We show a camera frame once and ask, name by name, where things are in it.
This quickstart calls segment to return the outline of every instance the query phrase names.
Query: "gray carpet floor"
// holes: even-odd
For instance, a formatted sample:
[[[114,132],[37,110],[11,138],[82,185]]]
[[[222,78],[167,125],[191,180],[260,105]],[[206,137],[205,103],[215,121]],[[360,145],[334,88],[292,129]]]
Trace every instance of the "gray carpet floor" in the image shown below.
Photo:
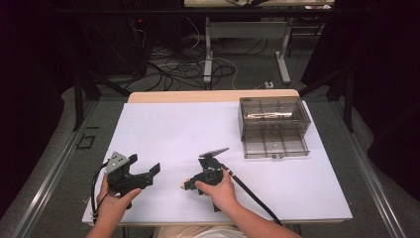
[[[235,64],[237,74],[220,78],[212,89],[233,89],[234,80],[237,89],[254,89],[265,81],[274,82],[274,88],[300,89],[304,85],[300,77],[316,46],[317,38],[296,38],[293,40],[293,51],[290,58],[286,59],[292,82],[284,85],[279,77],[273,51],[278,51],[278,42],[268,41],[266,47],[258,45],[254,50],[262,51],[257,55],[230,56],[227,50],[234,53],[243,53],[249,50],[258,40],[230,40],[214,45],[220,47],[222,52],[214,56],[220,57],[219,62],[225,65]],[[141,80],[124,84],[132,91],[142,91],[150,88],[158,81],[156,76],[147,76]],[[28,237],[83,237],[90,227],[81,223],[81,217],[86,204],[83,202],[89,195],[91,177],[101,165],[108,145],[117,124],[122,106],[127,98],[105,87],[99,86],[103,97],[98,102],[85,101],[85,108],[91,107],[92,113],[86,118],[83,128],[80,129],[79,137],[75,146],[70,150],[68,162],[63,166],[63,172],[56,176],[57,183],[52,188],[52,194],[47,197],[45,206],[40,208],[40,213],[28,228]],[[162,90],[160,84],[154,90]],[[196,90],[186,84],[181,84],[180,90]],[[336,172],[343,192],[350,203],[350,209],[354,219],[334,224],[302,224],[301,230],[304,237],[392,237],[378,212],[375,200],[368,190],[366,182],[361,175],[361,170],[356,163],[356,153],[350,146],[346,132],[340,127],[342,121],[334,114],[331,102],[325,98],[326,87],[321,87],[303,99],[308,103],[314,123],[320,133],[327,154]],[[68,143],[74,137],[74,104],[72,88],[63,94],[65,101],[64,113],[59,125],[52,136],[49,146],[46,148],[39,163],[28,179],[20,194],[9,210],[0,221],[0,237],[13,237],[20,234],[17,229],[21,228],[22,219],[32,207],[37,192],[42,188],[43,182],[51,174],[54,163],[62,157],[63,151],[69,147]],[[372,140],[372,134],[364,124],[357,111],[354,113],[353,123],[355,136],[365,152]],[[380,171],[375,170],[395,216],[401,224],[406,237],[420,237],[420,203],[410,197],[395,182]],[[149,237],[153,232],[152,227],[132,227],[130,237]],[[114,237],[122,237],[122,231],[117,229]]]

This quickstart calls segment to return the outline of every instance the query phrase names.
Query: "table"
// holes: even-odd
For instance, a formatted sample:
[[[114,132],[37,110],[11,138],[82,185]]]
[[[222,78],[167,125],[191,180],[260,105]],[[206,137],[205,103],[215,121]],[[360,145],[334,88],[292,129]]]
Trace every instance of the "table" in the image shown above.
[[[333,5],[334,0],[269,0],[259,7],[297,7]],[[185,0],[185,7],[192,8],[220,8],[238,7],[225,0]],[[284,61],[288,41],[292,29],[293,19],[285,22],[210,22],[206,17],[206,62],[204,66],[204,83],[211,82],[213,52],[211,38],[273,38],[282,39],[280,51],[275,52],[278,68],[283,83],[290,83],[290,76]]]
[[[239,98],[296,95],[297,91],[291,89],[133,93],[124,106],[104,161],[114,151],[125,156],[138,154],[131,174],[147,172],[156,163],[160,163],[161,171],[155,176],[155,184],[134,200],[120,225],[231,223],[222,212],[213,211],[208,196],[179,188],[185,179],[201,172],[198,155],[224,147],[230,150],[216,158],[284,223],[351,219],[313,123],[305,136],[309,156],[244,159],[237,117]],[[239,186],[236,188],[242,205],[271,219]],[[91,224],[90,212],[88,204],[82,222]]]

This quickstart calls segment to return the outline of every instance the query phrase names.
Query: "hand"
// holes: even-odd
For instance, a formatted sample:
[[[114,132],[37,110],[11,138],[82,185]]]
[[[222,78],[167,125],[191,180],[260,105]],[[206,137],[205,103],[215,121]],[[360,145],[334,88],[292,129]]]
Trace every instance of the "hand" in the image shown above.
[[[142,190],[136,188],[123,197],[117,196],[117,192],[109,190],[108,177],[105,175],[102,180],[101,190],[96,197],[97,205],[99,206],[98,218],[88,237],[111,236],[123,218],[127,206],[140,192]]]
[[[232,183],[229,173],[225,170],[223,170],[223,178],[219,184],[209,185],[198,180],[195,182],[195,186],[209,195],[213,203],[222,211],[239,204],[235,193],[235,185]]]

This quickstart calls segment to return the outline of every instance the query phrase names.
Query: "white cloth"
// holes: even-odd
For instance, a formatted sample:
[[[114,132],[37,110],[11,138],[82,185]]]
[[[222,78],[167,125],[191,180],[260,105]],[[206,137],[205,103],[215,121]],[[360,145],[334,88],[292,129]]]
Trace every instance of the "white cloth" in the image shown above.
[[[246,238],[236,226],[161,226],[154,238]]]

